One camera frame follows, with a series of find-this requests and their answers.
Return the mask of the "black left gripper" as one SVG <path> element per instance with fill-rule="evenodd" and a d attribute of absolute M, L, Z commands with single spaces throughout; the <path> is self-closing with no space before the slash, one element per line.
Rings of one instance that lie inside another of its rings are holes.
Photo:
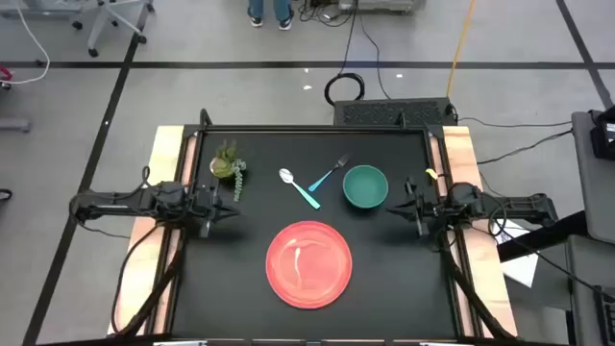
<path fill-rule="evenodd" d="M 225 211 L 216 216 L 217 210 Z M 190 207 L 195 224 L 196 237 L 208 237 L 216 217 L 216 222 L 238 216 L 239 210 L 224 204 L 218 204 L 217 188 L 213 185 L 198 184 L 193 189 Z"/>

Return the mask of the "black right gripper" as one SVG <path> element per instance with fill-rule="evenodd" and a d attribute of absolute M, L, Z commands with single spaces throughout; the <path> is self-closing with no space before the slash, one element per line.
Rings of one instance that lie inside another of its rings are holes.
<path fill-rule="evenodd" d="M 405 191 L 406 202 L 388 207 L 387 211 L 413 222 L 420 237 L 439 237 L 448 231 L 449 226 L 443 207 L 427 201 L 424 194 L 417 191 L 417 184 L 412 177 L 406 178 Z"/>

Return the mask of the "green bowl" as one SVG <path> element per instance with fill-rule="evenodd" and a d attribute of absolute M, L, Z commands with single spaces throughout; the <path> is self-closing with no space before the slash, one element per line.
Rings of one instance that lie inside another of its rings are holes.
<path fill-rule="evenodd" d="M 360 209 L 371 209 L 385 201 L 389 184 L 377 167 L 357 165 L 345 174 L 342 188 L 346 200 L 351 205 Z"/>

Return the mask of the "spoon with teal handle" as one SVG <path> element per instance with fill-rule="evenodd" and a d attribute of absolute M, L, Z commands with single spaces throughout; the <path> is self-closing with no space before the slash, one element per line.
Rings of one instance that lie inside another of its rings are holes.
<path fill-rule="evenodd" d="M 286 168 L 281 168 L 279 170 L 279 175 L 280 178 L 282 179 L 282 181 L 286 184 L 290 184 L 293 187 L 295 187 L 297 189 L 297 191 L 302 195 L 302 197 L 315 209 L 315 210 L 319 210 L 321 208 L 321 205 L 313 198 L 311 197 L 303 188 L 301 188 L 299 185 L 297 185 L 294 182 L 294 176 L 293 174 Z"/>

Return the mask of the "fork with blue handle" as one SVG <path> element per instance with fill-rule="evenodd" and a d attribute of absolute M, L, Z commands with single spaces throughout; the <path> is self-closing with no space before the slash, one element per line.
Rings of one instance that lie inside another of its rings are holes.
<path fill-rule="evenodd" d="M 338 159 L 336 164 L 326 174 L 324 174 L 318 181 L 308 187 L 309 192 L 315 191 L 336 169 L 343 167 L 349 160 L 350 154 L 345 154 Z"/>

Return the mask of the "small potted succulent plant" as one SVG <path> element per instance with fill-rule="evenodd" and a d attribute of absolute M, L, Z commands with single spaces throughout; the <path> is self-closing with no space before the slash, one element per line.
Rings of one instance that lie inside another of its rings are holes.
<path fill-rule="evenodd" d="M 234 201 L 241 198 L 244 172 L 247 163 L 237 156 L 237 142 L 224 140 L 216 149 L 215 156 L 210 161 L 209 170 L 212 175 L 222 181 L 234 181 Z"/>

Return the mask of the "wooden side board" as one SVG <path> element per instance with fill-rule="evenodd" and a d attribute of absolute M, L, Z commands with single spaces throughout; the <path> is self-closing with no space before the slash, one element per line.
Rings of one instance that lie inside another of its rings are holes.
<path fill-rule="evenodd" d="M 430 140 L 433 167 L 440 175 L 439 193 L 445 195 L 453 183 L 482 187 L 469 129 L 445 126 L 442 132 L 442 137 Z M 450 232 L 448 239 L 455 243 L 451 253 L 489 311 L 507 332 L 516 335 L 497 242 L 488 233 L 487 226 L 486 220 L 478 220 L 470 227 L 465 226 L 460 235 Z"/>
<path fill-rule="evenodd" d="M 152 153 L 148 162 L 148 182 L 155 185 L 164 181 L 191 179 L 196 148 L 194 136 L 184 136 L 183 126 L 157 128 Z M 118 332 L 127 327 L 162 275 L 171 267 L 179 250 L 181 231 L 157 226 L 151 217 L 138 217 L 132 227 L 127 257 L 120 267 L 119 289 L 113 299 L 109 331 Z"/>

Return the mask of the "black computer case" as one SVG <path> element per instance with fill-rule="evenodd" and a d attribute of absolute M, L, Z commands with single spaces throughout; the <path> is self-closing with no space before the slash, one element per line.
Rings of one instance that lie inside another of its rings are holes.
<path fill-rule="evenodd" d="M 446 97 L 353 100 L 334 104 L 337 126 L 456 126 L 455 107 Z"/>

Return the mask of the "white paper sheet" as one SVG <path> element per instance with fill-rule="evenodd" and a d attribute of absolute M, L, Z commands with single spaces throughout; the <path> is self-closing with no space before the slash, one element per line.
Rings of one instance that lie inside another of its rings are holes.
<path fill-rule="evenodd" d="M 513 237 L 525 235 L 529 230 L 522 228 L 520 225 L 506 221 L 504 231 L 496 236 L 498 245 L 509 241 Z M 530 254 L 517 259 L 501 259 L 504 274 L 515 282 L 522 284 L 528 288 L 532 287 L 535 271 L 538 263 L 538 256 Z"/>

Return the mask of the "grey cabinet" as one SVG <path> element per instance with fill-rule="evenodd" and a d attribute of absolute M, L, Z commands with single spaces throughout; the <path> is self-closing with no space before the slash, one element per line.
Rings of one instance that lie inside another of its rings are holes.
<path fill-rule="evenodd" d="M 589 113 L 573 112 L 571 118 L 587 231 L 615 244 L 615 161 L 595 157 L 590 136 L 595 124 Z"/>

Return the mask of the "grey desk with keyboard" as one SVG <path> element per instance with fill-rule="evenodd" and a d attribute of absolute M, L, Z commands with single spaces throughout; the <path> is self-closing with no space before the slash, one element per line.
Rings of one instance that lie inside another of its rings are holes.
<path fill-rule="evenodd" d="M 571 235 L 567 243 L 567 263 L 569 270 L 586 283 L 615 289 L 615 245 Z M 603 346 L 594 292 L 572 281 L 571 304 L 576 344 Z"/>

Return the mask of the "person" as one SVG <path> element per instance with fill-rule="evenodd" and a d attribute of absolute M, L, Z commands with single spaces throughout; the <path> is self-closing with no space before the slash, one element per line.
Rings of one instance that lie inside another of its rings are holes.
<path fill-rule="evenodd" d="M 272 0 L 276 19 L 281 31 L 288 31 L 292 27 L 294 11 L 291 0 Z M 264 0 L 248 0 L 247 14 L 254 28 L 262 26 Z"/>

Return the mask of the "grey equipment box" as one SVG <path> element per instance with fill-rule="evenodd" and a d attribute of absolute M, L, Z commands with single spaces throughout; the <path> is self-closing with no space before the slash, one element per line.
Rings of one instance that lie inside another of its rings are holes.
<path fill-rule="evenodd" d="M 422 8 L 427 0 L 336 0 L 340 10 L 413 12 Z"/>

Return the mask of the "black monitor device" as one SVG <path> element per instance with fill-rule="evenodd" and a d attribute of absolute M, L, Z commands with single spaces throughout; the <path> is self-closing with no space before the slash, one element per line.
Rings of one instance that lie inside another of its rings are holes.
<path fill-rule="evenodd" d="M 594 128 L 590 131 L 596 158 L 615 161 L 615 105 L 606 111 L 590 111 Z"/>

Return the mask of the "grey stand foot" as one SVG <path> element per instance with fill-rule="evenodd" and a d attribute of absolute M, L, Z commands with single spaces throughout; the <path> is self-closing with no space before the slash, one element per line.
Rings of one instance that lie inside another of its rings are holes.
<path fill-rule="evenodd" d="M 32 123 L 24 118 L 0 118 L 0 131 L 19 131 L 29 133 Z"/>

